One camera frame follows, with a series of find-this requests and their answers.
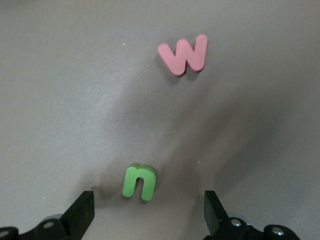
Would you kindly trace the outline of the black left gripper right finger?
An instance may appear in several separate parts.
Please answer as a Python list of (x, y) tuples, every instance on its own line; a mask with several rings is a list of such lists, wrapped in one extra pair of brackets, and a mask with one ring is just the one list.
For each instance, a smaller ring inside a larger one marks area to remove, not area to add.
[(230, 217), (213, 190), (204, 192), (204, 219), (209, 230), (206, 240), (299, 240), (294, 231), (283, 225), (255, 229), (243, 219)]

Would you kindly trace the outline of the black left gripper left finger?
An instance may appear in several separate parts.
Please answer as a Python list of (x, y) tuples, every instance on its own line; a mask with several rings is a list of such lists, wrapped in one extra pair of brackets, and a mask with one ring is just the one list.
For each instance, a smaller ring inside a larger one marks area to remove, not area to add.
[(60, 218), (49, 218), (28, 232), (16, 227), (0, 229), (2, 240), (80, 240), (95, 217), (94, 193), (84, 191)]

